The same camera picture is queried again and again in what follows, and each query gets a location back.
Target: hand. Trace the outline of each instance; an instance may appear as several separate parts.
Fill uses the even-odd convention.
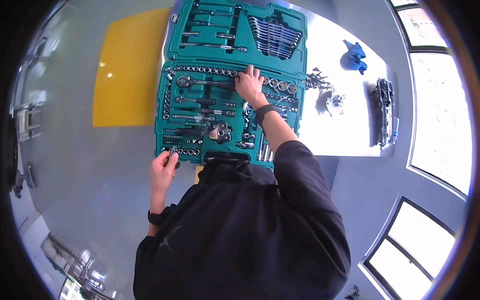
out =
[[[237,93],[250,103],[255,110],[268,104],[267,99],[262,94],[264,77],[259,75],[259,69],[254,69],[253,65],[248,65],[245,72],[239,72],[238,77],[235,78]]]
[[[175,164],[179,159],[178,153],[174,153],[172,157],[169,151],[160,153],[150,163],[150,185],[152,187],[152,193],[165,194],[167,192],[172,178],[175,177]]]

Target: window frame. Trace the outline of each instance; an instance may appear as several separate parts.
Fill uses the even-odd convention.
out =
[[[395,248],[397,248],[403,255],[405,255],[411,263],[413,263],[422,273],[430,280],[433,281],[435,278],[428,273],[428,271],[400,244],[398,244],[394,239],[388,236],[388,232],[393,226],[393,223],[400,212],[400,208],[402,207],[403,203],[407,203],[411,205],[413,208],[420,211],[425,216],[429,217],[432,221],[438,224],[440,227],[445,229],[448,233],[450,233],[453,237],[455,237],[455,232],[449,228],[445,223],[440,221],[437,217],[429,213],[427,210],[422,208],[421,206],[415,204],[411,200],[407,199],[404,196],[399,195],[388,215],[387,220],[385,221],[382,230],[380,230],[379,234],[377,235],[375,241],[368,249],[367,253],[363,259],[358,263],[358,267],[360,270],[367,276],[367,278],[373,283],[373,285],[377,288],[377,290],[381,293],[381,295],[387,300],[402,300],[400,296],[395,292],[395,290],[390,286],[390,284],[386,281],[386,279],[370,264],[370,259],[375,255],[380,245],[383,243],[384,240],[389,241]]]
[[[442,47],[442,46],[412,46],[410,42],[410,38],[408,37],[407,31],[405,30],[405,26],[403,25],[403,22],[400,18],[400,15],[398,12],[404,11],[404,10],[409,10],[409,9],[415,9],[415,8],[422,8],[422,6],[419,3],[410,3],[410,4],[405,4],[405,5],[399,5],[399,6],[394,6],[391,0],[386,0],[388,3],[388,6],[390,8],[390,11],[397,23],[398,28],[400,29],[400,33],[402,35],[402,38],[404,40],[404,44],[406,46],[407,50],[407,57],[408,57],[408,63],[410,66],[410,74],[412,78],[412,87],[413,87],[413,127],[412,127],[412,139],[410,143],[410,152],[408,154],[408,161],[407,161],[407,169],[427,178],[430,179],[431,181],[441,185],[442,187],[446,188],[450,192],[454,193],[464,201],[467,200],[467,195],[463,193],[461,190],[450,184],[449,182],[441,179],[440,177],[437,177],[433,175],[432,173],[429,173],[426,170],[423,170],[421,168],[418,168],[414,165],[412,165],[412,158],[413,158],[413,152],[415,149],[415,138],[417,134],[417,89],[415,86],[415,75],[413,72],[413,65],[411,61],[410,54],[412,53],[433,53],[433,54],[446,54],[450,55],[448,53],[448,48],[447,47]]]

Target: black jacket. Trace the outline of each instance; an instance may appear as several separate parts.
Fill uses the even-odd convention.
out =
[[[274,165],[278,185],[251,180],[268,169],[206,166],[138,246],[135,298],[333,299],[350,252],[320,165],[296,141]]]

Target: pile of bolts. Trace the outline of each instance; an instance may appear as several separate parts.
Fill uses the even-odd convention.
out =
[[[306,90],[310,88],[319,88],[323,90],[332,88],[329,82],[324,81],[324,79],[327,78],[328,76],[325,76],[325,77],[320,76],[320,73],[322,72],[318,68],[315,68],[312,71],[313,73],[307,74],[307,78],[303,80]]]

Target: black wristwatch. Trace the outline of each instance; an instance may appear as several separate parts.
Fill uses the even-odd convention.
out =
[[[150,210],[148,210],[148,222],[152,223],[153,225],[162,225],[165,219],[168,217],[170,212],[174,207],[176,207],[176,204],[172,204],[170,206],[165,207],[162,213],[160,214],[151,214]]]
[[[273,108],[273,105],[267,104],[255,111],[255,118],[253,119],[253,123],[255,124],[255,126],[259,127],[263,132],[264,132],[264,128],[262,126],[262,123],[265,119],[265,114],[272,110],[276,111],[275,108]]]

